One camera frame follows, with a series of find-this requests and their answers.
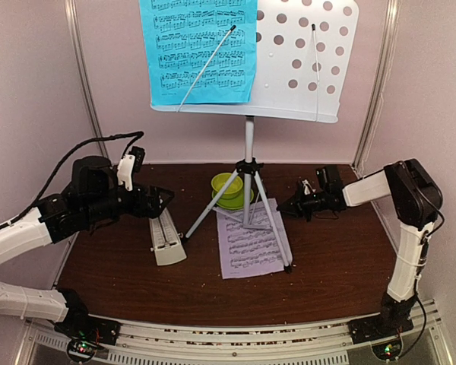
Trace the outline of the grey metronome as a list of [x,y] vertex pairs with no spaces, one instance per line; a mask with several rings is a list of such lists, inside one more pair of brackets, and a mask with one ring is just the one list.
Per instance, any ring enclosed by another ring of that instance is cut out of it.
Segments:
[[150,250],[157,266],[175,265],[187,259],[181,236],[167,208],[159,217],[150,219],[149,226],[152,242]]

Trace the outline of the purple sheet music page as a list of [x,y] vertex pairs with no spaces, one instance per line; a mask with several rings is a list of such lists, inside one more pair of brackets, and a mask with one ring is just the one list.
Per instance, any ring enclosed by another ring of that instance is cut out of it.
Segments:
[[218,212],[216,217],[222,278],[250,278],[283,271],[283,259],[271,228],[244,228],[242,211]]

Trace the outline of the blue sheet music page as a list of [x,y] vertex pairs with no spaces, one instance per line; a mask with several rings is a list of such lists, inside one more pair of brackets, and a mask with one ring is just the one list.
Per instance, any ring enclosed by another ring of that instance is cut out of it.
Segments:
[[251,99],[257,1],[139,3],[153,107]]

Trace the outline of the white music stand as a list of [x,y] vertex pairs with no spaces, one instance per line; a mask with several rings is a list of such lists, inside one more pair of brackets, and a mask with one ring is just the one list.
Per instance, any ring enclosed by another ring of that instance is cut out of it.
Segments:
[[251,228],[252,190],[263,189],[253,154],[255,119],[335,123],[359,18],[354,1],[257,1],[257,63],[251,99],[239,104],[151,107],[159,112],[245,117],[245,155],[225,180],[215,181],[207,211],[236,186],[244,192],[242,225]]

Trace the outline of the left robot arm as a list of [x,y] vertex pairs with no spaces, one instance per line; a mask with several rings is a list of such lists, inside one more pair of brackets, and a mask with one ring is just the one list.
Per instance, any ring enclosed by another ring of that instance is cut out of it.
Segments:
[[[0,224],[0,265],[81,231],[108,227],[124,214],[158,218],[174,194],[134,181],[145,155],[134,143],[143,135],[138,131],[106,137],[107,141],[129,140],[117,166],[102,156],[76,160],[71,181],[62,192],[45,196],[47,188],[42,187],[20,214]],[[79,338],[94,330],[87,307],[72,290],[41,291],[0,282],[0,316],[63,322]]]

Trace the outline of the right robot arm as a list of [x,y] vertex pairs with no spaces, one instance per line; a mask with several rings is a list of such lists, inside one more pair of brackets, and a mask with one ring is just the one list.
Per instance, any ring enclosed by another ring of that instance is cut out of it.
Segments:
[[381,312],[374,321],[380,335],[391,335],[417,301],[417,285],[426,265],[430,238],[445,222],[440,212],[442,192],[416,159],[388,164],[351,184],[343,183],[335,165],[317,169],[316,177],[318,191],[308,180],[301,180],[295,194],[277,210],[310,221],[320,211],[341,212],[387,196],[393,201],[400,221],[400,243]]

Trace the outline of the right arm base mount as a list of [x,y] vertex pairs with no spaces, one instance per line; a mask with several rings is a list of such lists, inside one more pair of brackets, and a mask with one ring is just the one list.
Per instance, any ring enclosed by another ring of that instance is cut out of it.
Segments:
[[410,319],[405,319],[397,328],[385,328],[378,316],[354,319],[348,322],[353,344],[369,342],[372,353],[379,360],[390,362],[404,353],[402,334],[413,329]]

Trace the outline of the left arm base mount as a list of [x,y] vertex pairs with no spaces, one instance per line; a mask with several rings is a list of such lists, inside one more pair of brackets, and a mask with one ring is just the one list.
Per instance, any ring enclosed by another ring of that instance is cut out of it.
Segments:
[[66,319],[53,325],[57,332],[70,338],[66,354],[75,363],[88,362],[106,345],[115,345],[121,328],[117,321],[94,316],[87,316],[83,322]]

